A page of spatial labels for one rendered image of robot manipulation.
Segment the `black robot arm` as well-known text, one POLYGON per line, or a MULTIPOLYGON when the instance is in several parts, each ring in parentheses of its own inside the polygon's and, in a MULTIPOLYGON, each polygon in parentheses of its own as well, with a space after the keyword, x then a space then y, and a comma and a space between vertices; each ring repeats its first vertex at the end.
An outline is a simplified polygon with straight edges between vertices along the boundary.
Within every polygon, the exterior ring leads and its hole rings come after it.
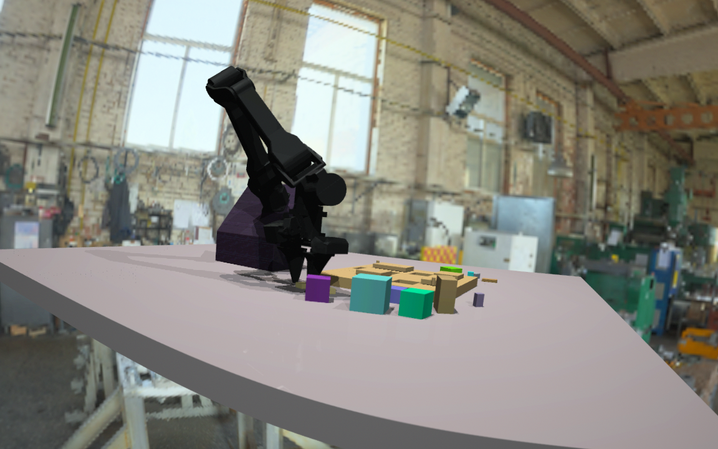
MULTIPOLYGON (((347 183, 339 175, 327 173, 321 155, 283 130, 257 94, 246 70, 233 66, 223 69, 208 79, 206 89, 210 99, 227 110, 247 155, 247 186, 261 200, 262 213, 282 212, 287 206, 290 193, 282 181, 295 188, 294 204, 335 206, 343 201, 347 183)), ((301 212, 295 212, 295 216, 283 212, 282 220, 266 224, 263 229, 267 243, 282 243, 296 236, 305 238, 301 212)))

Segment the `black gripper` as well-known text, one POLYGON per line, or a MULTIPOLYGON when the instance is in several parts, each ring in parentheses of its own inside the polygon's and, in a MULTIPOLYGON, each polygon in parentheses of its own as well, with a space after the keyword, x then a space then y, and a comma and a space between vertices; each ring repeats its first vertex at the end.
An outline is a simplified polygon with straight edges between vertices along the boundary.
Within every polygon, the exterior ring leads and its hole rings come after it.
POLYGON ((301 276, 303 261, 307 258, 307 275, 320 275, 323 268, 327 266, 330 258, 335 254, 348 254, 348 242, 343 238, 326 238, 321 233, 322 217, 327 217, 322 206, 295 204, 290 208, 289 214, 295 216, 295 212, 301 212, 305 224, 305 238, 290 238, 277 246, 287 257, 290 267, 292 283, 296 284, 301 276), (311 247, 310 252, 307 248, 311 247))

